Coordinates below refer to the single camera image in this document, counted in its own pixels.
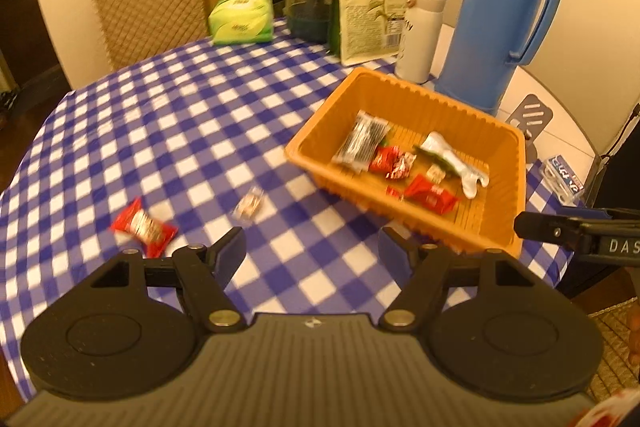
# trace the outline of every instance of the red candy wrapper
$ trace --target red candy wrapper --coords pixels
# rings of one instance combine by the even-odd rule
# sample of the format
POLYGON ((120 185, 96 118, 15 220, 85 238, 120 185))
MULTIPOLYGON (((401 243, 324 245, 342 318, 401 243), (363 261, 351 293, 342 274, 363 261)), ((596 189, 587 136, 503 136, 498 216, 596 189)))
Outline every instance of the red candy wrapper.
POLYGON ((446 214, 453 210, 460 198, 455 197, 446 188, 431 183, 422 174, 418 174, 414 181, 404 191, 404 197, 420 203, 437 214, 446 214))
POLYGON ((414 165, 415 154, 411 154, 410 152, 402 153, 396 163, 394 164, 393 170, 386 175, 390 180, 402 180, 409 176, 409 172, 411 171, 411 167, 414 165))
POLYGON ((111 224, 114 232, 127 232, 146 245, 147 257, 160 257, 178 231, 173 225, 158 221, 142 209, 142 200, 136 198, 111 224))
POLYGON ((399 157, 398 147, 379 147, 369 164, 369 172, 390 174, 399 157))
POLYGON ((386 188, 386 193, 387 195, 396 198, 397 200, 401 200, 402 199, 402 192, 400 192, 400 190, 397 190, 396 188, 393 188, 391 185, 389 185, 386 188))

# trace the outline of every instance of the thermos handle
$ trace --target thermos handle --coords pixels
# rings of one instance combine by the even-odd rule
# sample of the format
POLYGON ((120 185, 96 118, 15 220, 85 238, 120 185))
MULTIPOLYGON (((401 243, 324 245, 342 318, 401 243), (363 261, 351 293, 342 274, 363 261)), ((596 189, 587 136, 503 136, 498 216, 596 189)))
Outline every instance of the thermos handle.
POLYGON ((521 52, 510 52, 509 62, 511 64, 519 64, 520 66, 526 66, 529 64, 533 57, 538 52, 540 44, 546 37, 546 33, 549 31, 549 27, 558 11, 558 5, 560 0, 545 0, 545 5, 540 13, 540 18, 536 22, 536 26, 529 36, 529 40, 524 45, 521 52))

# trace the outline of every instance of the blue and white checkered tablecloth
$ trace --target blue and white checkered tablecloth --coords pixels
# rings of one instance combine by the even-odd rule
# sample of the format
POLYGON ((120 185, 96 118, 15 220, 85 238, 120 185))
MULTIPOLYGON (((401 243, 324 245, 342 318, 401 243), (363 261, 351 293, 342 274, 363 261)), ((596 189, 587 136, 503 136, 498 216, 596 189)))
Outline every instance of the blue and white checkered tablecloth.
MULTIPOLYGON (((366 66, 392 71, 390 61, 366 66)), ((25 327, 125 245, 138 245, 109 225, 141 195, 152 216, 178 226, 171 252, 222 237, 240 198, 260 185, 247 258, 226 289, 238 308, 377 320, 399 291, 376 255, 385 219, 319 190, 283 154, 349 72, 278 22, 270 44, 202 40, 68 93, 0 196, 0 343, 22 395, 34 394, 20 359, 25 327)), ((530 210, 559 206, 538 166, 527 175, 527 199, 530 210)), ((568 254, 529 241, 521 261, 556 283, 568 254)), ((170 290, 150 295, 178 305, 170 290)), ((458 289, 449 303, 466 298, 458 289)))

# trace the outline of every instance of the metal screw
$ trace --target metal screw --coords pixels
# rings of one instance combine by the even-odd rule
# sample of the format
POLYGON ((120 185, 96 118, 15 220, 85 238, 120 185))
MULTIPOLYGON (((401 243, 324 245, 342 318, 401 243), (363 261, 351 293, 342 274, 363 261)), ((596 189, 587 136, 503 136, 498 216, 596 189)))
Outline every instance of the metal screw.
POLYGON ((409 310, 391 310, 385 313, 385 320, 392 326, 402 327, 413 324, 415 315, 409 310))
POLYGON ((240 314, 233 310, 218 310, 209 315, 209 322, 214 326, 233 326, 240 322, 240 314))

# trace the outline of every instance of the chair backrest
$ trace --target chair backrest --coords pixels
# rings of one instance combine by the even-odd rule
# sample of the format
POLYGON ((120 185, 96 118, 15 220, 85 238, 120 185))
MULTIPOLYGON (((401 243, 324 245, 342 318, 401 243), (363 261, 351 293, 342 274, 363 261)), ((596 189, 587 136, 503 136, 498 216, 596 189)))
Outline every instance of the chair backrest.
POLYGON ((203 0, 94 0, 113 70, 207 35, 203 0))

